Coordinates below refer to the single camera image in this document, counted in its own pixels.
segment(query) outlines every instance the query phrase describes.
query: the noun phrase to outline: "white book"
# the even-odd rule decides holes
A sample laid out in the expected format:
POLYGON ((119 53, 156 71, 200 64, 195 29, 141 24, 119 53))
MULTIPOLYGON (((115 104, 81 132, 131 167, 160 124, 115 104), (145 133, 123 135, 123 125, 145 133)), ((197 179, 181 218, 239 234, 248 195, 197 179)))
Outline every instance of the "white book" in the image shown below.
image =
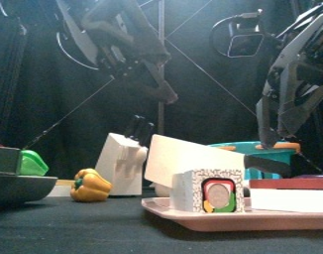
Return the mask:
POLYGON ((244 154, 153 135, 144 178, 167 188, 175 174, 192 169, 244 170, 244 154))
POLYGON ((251 208, 323 212, 323 190, 249 189, 251 208))

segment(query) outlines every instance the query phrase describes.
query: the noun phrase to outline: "tray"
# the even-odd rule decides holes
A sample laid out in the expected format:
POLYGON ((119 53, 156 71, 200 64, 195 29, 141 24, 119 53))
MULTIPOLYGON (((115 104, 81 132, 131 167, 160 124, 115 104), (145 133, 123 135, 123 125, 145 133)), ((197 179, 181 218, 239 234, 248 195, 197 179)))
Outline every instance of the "tray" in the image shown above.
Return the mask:
POLYGON ((44 198, 57 178, 0 175, 0 206, 13 206, 44 198))
MULTIPOLYGON (((245 208, 249 199, 244 199, 245 208)), ((251 210, 244 213, 199 213, 169 208, 169 197, 141 199, 143 207, 191 230, 253 231, 323 229, 323 213, 251 210)))

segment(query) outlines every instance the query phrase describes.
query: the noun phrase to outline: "black curtain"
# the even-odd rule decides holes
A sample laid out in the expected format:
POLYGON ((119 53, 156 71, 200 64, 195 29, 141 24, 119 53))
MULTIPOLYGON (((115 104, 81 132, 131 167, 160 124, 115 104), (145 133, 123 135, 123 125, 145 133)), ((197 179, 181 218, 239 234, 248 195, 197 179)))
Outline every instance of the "black curtain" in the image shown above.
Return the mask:
MULTIPOLYGON (((208 43, 217 21, 256 9, 263 10, 269 33, 280 32, 293 21, 288 1, 165 1, 165 47, 172 54, 165 79, 179 101, 165 106, 164 135, 200 144, 257 140, 253 108, 267 71, 263 58, 223 60, 208 43)), ((0 81, 0 143, 24 148, 60 122, 30 149, 48 163, 48 175, 71 179, 79 169, 95 166, 107 134, 121 134, 133 114, 157 124, 157 102, 119 80, 101 88, 109 76, 67 58, 57 44, 56 1, 26 0, 17 10, 20 21, 0 13, 0 79, 4 80, 0 81), (10 58, 22 40, 20 22, 26 28, 26 47, 17 65, 17 81, 12 82, 4 70, 14 64, 10 58), (6 93, 9 86, 14 89, 12 97, 6 93), (99 89, 100 93, 75 111, 99 89), (5 104, 12 106, 9 114, 5 104)), ((157 1, 143 6, 143 11, 157 28, 157 1)), ((71 45, 69 52, 84 61, 76 46, 71 45)))

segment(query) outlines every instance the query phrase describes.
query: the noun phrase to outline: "pink tray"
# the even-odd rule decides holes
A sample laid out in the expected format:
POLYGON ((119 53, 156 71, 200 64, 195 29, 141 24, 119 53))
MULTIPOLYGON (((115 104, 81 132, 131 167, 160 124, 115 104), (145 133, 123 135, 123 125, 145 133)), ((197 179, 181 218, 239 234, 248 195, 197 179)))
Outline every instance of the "pink tray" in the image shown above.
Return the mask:
POLYGON ((168 197, 141 199, 149 212, 195 231, 323 229, 323 213, 247 210, 249 200, 244 199, 244 203, 244 213, 199 213, 171 209, 168 197))

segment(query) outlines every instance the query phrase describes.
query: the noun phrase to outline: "green object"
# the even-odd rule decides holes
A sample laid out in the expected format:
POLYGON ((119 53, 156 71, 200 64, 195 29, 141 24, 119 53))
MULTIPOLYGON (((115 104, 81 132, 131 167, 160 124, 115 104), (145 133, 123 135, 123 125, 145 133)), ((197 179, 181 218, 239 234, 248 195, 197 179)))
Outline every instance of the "green object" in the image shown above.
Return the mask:
POLYGON ((21 159, 21 176, 44 176, 49 167, 43 161, 40 155, 32 150, 21 151, 22 159, 21 159))
POLYGON ((233 212, 236 210, 236 195, 231 192, 231 201, 229 204, 223 208, 213 208, 213 212, 233 212))

